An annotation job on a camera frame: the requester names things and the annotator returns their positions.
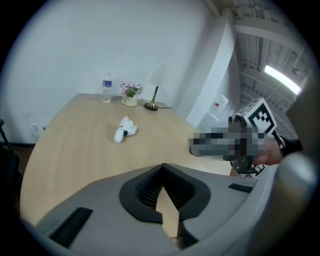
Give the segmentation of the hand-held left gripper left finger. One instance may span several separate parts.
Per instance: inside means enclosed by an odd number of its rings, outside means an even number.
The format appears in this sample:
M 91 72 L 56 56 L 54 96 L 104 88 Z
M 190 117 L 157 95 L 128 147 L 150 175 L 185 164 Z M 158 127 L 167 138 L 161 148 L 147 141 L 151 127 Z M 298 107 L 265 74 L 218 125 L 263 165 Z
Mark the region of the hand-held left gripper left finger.
M 94 181 L 49 211 L 37 229 L 57 255 L 169 256 L 180 251 L 156 211 L 160 165 Z

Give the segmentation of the person's right hand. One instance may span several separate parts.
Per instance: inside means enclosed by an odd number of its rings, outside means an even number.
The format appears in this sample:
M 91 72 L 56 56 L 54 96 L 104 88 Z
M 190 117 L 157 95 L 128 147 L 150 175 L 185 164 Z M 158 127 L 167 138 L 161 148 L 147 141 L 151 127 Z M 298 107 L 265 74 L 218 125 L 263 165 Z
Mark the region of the person's right hand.
M 275 138 L 267 138 L 264 141 L 263 151 L 252 160 L 254 166 L 279 164 L 284 158 L 280 146 Z

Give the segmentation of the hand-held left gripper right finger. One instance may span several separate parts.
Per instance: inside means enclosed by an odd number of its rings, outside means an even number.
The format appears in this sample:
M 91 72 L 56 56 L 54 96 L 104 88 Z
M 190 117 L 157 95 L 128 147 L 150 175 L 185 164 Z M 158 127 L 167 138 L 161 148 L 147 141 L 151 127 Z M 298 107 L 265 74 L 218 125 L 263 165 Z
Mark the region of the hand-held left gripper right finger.
M 242 206 L 256 180 L 164 163 L 163 185 L 179 212 L 177 244 L 185 249 L 217 231 Z

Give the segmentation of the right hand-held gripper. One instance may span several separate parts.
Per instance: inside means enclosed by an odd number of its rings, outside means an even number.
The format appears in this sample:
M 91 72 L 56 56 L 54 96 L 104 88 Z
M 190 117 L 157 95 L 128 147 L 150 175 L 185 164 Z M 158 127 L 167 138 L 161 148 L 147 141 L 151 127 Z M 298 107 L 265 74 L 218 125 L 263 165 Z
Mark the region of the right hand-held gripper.
M 240 153 L 231 166 L 241 176 L 257 176 L 262 170 L 256 170 L 252 164 L 264 149 L 266 138 L 277 138 L 277 122 L 264 98 L 254 99 L 236 114 L 228 118 L 228 124 L 239 129 L 239 139 L 235 139 L 235 153 Z M 229 155 L 228 138 L 194 137 L 189 139 L 189 152 L 196 157 L 227 157 Z

